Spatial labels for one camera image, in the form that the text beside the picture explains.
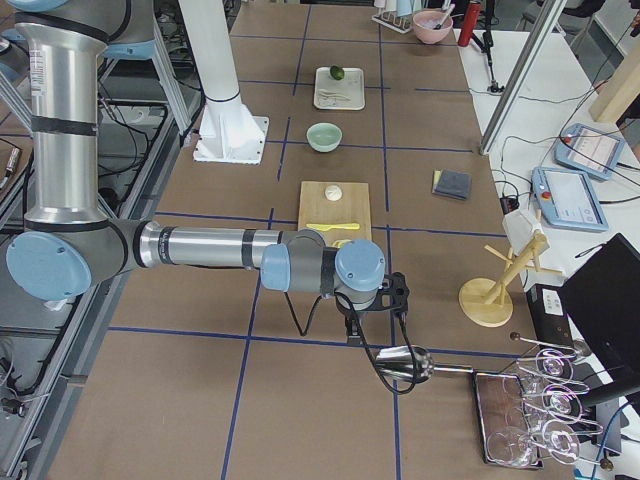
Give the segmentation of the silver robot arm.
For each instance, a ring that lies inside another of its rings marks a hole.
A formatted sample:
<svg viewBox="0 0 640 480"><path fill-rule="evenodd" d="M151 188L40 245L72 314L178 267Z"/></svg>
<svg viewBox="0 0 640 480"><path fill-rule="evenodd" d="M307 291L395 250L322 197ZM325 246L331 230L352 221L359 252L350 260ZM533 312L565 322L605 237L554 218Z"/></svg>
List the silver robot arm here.
<svg viewBox="0 0 640 480"><path fill-rule="evenodd" d="M9 245L13 280L61 301L134 268L187 265L256 270L264 287L334 297L350 338L384 309L385 258L372 241L340 248L311 230L168 227L113 219L98 205L98 61L150 58L149 1L17 1L15 25L29 47L35 202Z"/></svg>

